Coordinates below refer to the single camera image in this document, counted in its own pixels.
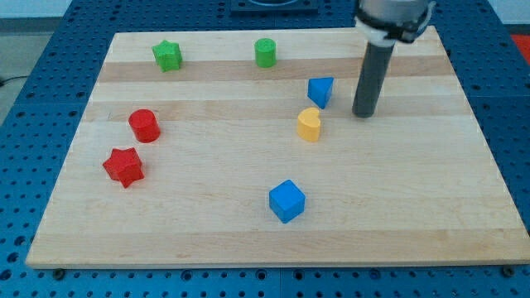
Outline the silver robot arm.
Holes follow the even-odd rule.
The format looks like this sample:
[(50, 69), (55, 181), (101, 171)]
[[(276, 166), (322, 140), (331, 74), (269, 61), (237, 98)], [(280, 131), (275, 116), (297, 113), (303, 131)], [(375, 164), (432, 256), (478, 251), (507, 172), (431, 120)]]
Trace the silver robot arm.
[(436, 3), (429, 0), (358, 0), (355, 25), (367, 38), (352, 113), (374, 115), (396, 43), (412, 44), (423, 34)]

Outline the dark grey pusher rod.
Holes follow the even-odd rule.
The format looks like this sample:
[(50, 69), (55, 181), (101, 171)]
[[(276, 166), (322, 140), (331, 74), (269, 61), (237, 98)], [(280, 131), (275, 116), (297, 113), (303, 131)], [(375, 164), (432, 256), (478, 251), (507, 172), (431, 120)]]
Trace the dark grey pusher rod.
[(374, 115), (392, 53), (393, 46), (367, 44), (352, 105), (356, 117), (371, 118)]

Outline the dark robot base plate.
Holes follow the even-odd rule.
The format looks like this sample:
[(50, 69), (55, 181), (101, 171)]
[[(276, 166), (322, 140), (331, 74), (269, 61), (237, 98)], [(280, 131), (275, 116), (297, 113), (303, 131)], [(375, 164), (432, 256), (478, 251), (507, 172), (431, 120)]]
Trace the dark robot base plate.
[(230, 0), (232, 15), (269, 12), (317, 12), (318, 0)]

